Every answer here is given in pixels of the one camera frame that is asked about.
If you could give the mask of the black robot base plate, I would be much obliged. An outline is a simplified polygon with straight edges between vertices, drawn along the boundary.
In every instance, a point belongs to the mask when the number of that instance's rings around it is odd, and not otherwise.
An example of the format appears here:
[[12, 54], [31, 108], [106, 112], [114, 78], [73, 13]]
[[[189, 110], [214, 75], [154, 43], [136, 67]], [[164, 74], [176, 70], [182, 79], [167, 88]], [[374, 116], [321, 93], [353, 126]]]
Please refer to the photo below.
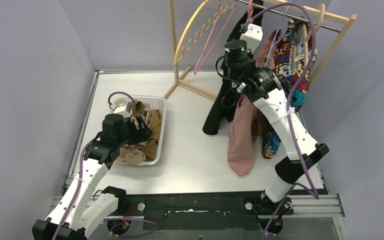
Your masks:
[[274, 216], [269, 230], [283, 227], [283, 219], [306, 214], [320, 214], [327, 197], [289, 195], [282, 204], [272, 203], [258, 191], [185, 194], [123, 194], [121, 209], [112, 215], [145, 220], [143, 230], [225, 230], [264, 229]]

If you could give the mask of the brown shorts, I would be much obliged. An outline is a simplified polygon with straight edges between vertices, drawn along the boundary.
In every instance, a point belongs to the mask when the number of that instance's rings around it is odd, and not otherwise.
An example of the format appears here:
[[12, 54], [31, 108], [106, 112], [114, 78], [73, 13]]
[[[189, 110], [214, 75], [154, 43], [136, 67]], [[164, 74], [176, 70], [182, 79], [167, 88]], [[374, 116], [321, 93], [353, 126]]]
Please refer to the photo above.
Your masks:
[[157, 156], [163, 114], [159, 109], [146, 110], [145, 105], [141, 101], [135, 100], [135, 103], [136, 115], [143, 115], [145, 118], [148, 117], [148, 125], [152, 130], [150, 139], [138, 143], [136, 148], [144, 154], [144, 161], [151, 162], [154, 161]]

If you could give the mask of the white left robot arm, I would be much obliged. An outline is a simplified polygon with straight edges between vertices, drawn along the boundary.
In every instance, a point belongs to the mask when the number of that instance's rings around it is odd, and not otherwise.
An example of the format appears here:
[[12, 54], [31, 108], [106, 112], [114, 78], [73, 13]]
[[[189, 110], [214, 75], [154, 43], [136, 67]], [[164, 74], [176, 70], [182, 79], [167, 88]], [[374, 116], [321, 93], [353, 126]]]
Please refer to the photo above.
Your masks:
[[88, 206], [98, 183], [111, 169], [126, 145], [149, 140], [153, 132], [142, 116], [124, 117], [118, 113], [105, 116], [102, 130], [86, 144], [79, 171], [57, 206], [32, 227], [35, 240], [86, 240], [113, 213], [128, 208], [126, 191], [107, 186], [95, 203]]

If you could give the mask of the thick pink plastic hanger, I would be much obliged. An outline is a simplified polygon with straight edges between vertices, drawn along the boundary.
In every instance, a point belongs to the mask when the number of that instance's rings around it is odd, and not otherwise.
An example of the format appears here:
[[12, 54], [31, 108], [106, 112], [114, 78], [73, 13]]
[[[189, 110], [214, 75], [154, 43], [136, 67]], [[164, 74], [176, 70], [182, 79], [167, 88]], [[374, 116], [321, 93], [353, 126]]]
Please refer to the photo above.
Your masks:
[[248, 31], [248, 25], [252, 23], [253, 21], [253, 12], [254, 12], [254, 7], [253, 7], [253, 0], [249, 0], [247, 4], [247, 18], [244, 24], [241, 25], [240, 27], [240, 39], [243, 38], [245, 33]]

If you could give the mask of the thin pink wire hanger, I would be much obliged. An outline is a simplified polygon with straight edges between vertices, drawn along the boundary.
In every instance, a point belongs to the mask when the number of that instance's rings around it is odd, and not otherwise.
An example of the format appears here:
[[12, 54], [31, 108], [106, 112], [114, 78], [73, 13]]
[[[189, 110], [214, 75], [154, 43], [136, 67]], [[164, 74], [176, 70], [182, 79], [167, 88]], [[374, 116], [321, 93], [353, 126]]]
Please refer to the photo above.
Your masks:
[[[235, 3], [229, 4], [226, 7], [222, 7], [221, 1], [219, 1], [219, 3], [218, 3], [218, 11], [216, 13], [216, 16], [214, 17], [214, 22], [212, 24], [211, 30], [210, 30], [209, 35], [207, 37], [207, 40], [205, 42], [205, 45], [204, 45], [204, 48], [202, 50], [201, 56], [199, 57], [196, 65], [194, 67], [194, 70], [193, 70], [193, 74], [194, 75], [196, 75], [201, 70], [202, 66], [204, 65], [204, 63], [208, 59], [210, 53], [213, 51], [214, 46], [216, 45], [217, 41], [219, 40], [219, 38], [221, 36], [221, 33], [226, 28], [227, 23], [230, 21], [230, 19], [231, 19], [233, 13], [235, 12], [235, 10], [236, 10], [236, 4]], [[215, 38], [214, 42], [212, 44], [210, 44], [210, 41], [211, 41], [211, 39], [212, 39], [212, 37], [214, 35], [213, 33], [214, 33], [215, 29], [216, 29], [217, 24], [220, 21], [220, 19], [222, 17], [224, 17], [224, 16], [227, 16], [227, 19], [224, 22], [224, 25], [221, 28], [218, 36]]]

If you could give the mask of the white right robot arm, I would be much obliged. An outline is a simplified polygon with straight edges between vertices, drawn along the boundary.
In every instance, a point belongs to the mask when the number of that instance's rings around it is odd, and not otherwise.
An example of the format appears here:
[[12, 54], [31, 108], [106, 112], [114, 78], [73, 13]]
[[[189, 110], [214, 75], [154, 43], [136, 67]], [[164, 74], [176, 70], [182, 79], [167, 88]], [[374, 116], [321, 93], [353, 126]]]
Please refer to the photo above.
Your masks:
[[267, 67], [256, 67], [255, 60], [249, 57], [245, 40], [234, 39], [226, 43], [223, 60], [229, 70], [227, 79], [237, 84], [237, 91], [245, 94], [266, 117], [286, 150], [287, 156], [275, 165], [276, 178], [261, 199], [262, 209], [272, 214], [281, 207], [281, 199], [293, 184], [321, 160], [329, 148], [307, 132], [290, 107], [275, 73]]

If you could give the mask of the beige shorts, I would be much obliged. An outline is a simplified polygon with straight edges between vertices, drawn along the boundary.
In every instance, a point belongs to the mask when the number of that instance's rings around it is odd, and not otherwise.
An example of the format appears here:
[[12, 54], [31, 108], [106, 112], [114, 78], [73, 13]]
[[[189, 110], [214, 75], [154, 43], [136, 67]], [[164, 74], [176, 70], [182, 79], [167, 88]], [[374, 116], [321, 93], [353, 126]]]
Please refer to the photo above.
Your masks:
[[[145, 105], [138, 100], [135, 100], [135, 117], [145, 119], [144, 114], [146, 113]], [[147, 141], [142, 141], [138, 144], [125, 145], [120, 149], [119, 157], [116, 159], [116, 163], [120, 165], [137, 165], [141, 162], [147, 160], [146, 155], [142, 151], [142, 148], [145, 147]]]

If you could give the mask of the black shorts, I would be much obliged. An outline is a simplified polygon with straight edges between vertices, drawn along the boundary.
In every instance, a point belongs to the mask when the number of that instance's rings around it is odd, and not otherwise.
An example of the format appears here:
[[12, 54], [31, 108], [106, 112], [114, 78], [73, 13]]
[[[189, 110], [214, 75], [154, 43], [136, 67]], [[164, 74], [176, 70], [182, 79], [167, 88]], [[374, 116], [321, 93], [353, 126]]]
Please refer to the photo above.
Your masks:
[[[252, 14], [251, 17], [257, 15], [260, 13], [262, 9], [253, 7], [252, 8]], [[234, 28], [230, 32], [226, 43], [230, 42], [233, 39], [238, 40], [241, 37], [240, 29], [241, 25], [243, 25], [247, 21], [248, 13], [245, 11], [243, 16], [236, 22]], [[262, 24], [263, 15], [260, 15], [257, 17], [252, 23], [260, 26]], [[221, 69], [223, 70], [223, 75], [228, 75], [228, 69], [225, 65], [222, 64]], [[231, 82], [227, 79], [222, 79], [222, 85], [220, 87], [219, 93], [206, 117], [206, 120], [204, 122], [204, 125], [202, 127], [202, 131], [206, 135], [217, 135], [220, 127], [221, 120], [223, 118], [226, 118], [227, 121], [230, 123], [233, 121], [234, 115], [235, 115], [235, 107], [228, 107], [235, 102], [235, 95], [230, 91], [231, 89]]]

